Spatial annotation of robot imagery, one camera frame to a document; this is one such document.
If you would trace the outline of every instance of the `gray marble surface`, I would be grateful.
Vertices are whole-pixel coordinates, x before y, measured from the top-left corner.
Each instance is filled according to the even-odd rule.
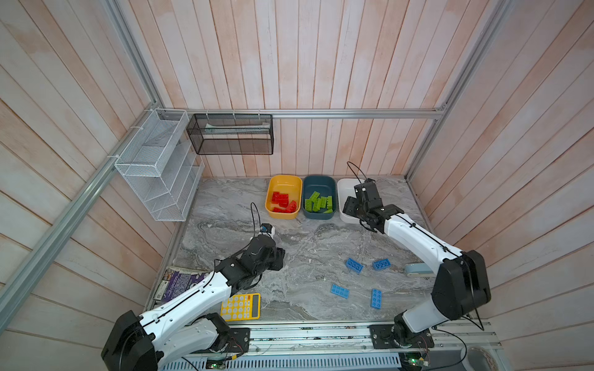
[[[245,246],[253,234],[249,204],[254,202],[262,223],[275,226],[277,246],[286,250],[284,268],[267,271],[251,290],[262,294],[261,321],[392,320],[429,296],[432,278],[404,274],[406,264],[420,260],[385,235],[346,224],[338,213],[331,220],[310,220],[303,213],[294,220],[270,218],[264,208],[268,180],[201,181],[173,264],[209,271],[215,258],[225,258]],[[424,225],[404,179],[390,176],[377,177],[376,181],[384,204],[399,206]],[[348,258],[365,266],[361,274],[346,268]],[[372,263],[383,258],[392,266],[374,271]],[[332,294],[333,283],[348,288],[349,298]],[[380,310],[370,306],[373,288],[383,293]]]

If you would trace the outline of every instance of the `mounting plate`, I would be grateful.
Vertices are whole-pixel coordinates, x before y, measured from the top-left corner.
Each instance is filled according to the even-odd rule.
[[[225,353],[247,353],[249,351],[249,327],[234,327],[229,330],[229,336],[232,340],[229,342],[229,346],[227,346],[224,350],[214,353],[214,354],[222,354]],[[208,353],[207,349],[193,351],[193,353]]]
[[[369,332],[371,334],[371,342],[374,349],[392,349],[398,348],[394,343],[394,336],[392,335],[394,325],[371,325]],[[413,346],[411,348],[433,348],[433,338],[429,331],[423,332],[413,338]]]

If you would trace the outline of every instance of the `purple book cover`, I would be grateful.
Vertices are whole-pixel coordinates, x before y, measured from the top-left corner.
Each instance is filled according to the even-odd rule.
[[[179,296],[181,293],[194,287],[204,279],[206,273],[187,274],[174,271],[167,285],[167,289],[163,295],[163,302],[168,302],[171,299]]]

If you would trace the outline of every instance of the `black mesh basket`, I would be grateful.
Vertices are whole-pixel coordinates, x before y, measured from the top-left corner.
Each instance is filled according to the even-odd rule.
[[[195,113],[188,135],[198,154],[272,154],[272,115]]]

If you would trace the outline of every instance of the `wall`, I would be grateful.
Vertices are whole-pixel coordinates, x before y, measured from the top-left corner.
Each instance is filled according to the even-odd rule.
[[[120,0],[166,107],[443,104],[496,1]],[[206,176],[405,174],[431,122],[281,120],[272,156],[207,156]]]
[[[593,20],[518,2],[412,178],[437,235],[485,257],[517,370],[594,367]]]
[[[99,0],[1,1],[0,99],[4,286],[150,99]],[[0,369],[105,369],[173,228],[117,176],[0,336]]]

